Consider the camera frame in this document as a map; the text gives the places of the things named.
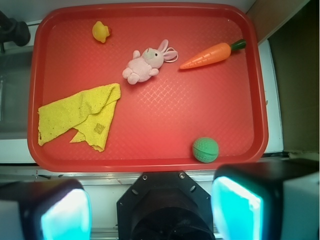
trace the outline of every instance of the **yellow rubber duck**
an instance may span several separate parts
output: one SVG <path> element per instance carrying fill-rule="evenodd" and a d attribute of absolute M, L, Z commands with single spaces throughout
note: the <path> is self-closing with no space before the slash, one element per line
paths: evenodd
<path fill-rule="evenodd" d="M 92 28 L 93 37 L 102 42 L 103 44 L 106 42 L 106 38 L 111 35 L 111 28 L 103 25 L 101 21 L 97 21 Z"/>

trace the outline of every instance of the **pink stuffed bunny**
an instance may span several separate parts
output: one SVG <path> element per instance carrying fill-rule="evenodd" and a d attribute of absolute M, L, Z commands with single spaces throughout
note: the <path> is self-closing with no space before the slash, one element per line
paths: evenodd
<path fill-rule="evenodd" d="M 178 52 L 172 47 L 167 48 L 169 41 L 163 40 L 158 49 L 147 48 L 142 55 L 138 50 L 133 52 L 133 59 L 129 61 L 122 76 L 129 84 L 145 82 L 159 73 L 159 68 L 164 62 L 173 63 L 178 59 Z"/>

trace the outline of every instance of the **yellow cloth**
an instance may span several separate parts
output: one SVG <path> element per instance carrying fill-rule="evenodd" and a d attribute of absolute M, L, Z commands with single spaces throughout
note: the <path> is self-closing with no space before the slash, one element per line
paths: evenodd
<path fill-rule="evenodd" d="M 113 83 L 84 90 L 39 108 L 40 146 L 71 128 L 78 133 L 70 143 L 86 141 L 95 150 L 105 150 L 120 85 Z"/>

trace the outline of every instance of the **green ball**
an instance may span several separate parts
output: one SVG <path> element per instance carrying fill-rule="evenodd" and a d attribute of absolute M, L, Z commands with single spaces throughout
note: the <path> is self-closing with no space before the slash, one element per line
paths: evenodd
<path fill-rule="evenodd" d="M 210 137 L 198 138 L 192 146 L 194 157 L 203 163 L 211 163 L 218 157 L 218 143 Z"/>

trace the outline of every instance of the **orange carrot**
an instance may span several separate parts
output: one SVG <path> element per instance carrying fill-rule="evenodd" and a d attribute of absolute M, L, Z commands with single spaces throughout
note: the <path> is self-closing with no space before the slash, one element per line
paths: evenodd
<path fill-rule="evenodd" d="M 231 51 L 240 50 L 245 47 L 246 41 L 244 39 L 232 45 L 228 45 L 225 42 L 219 43 L 190 58 L 180 66 L 180 69 L 192 69 L 226 60 L 230 56 Z"/>

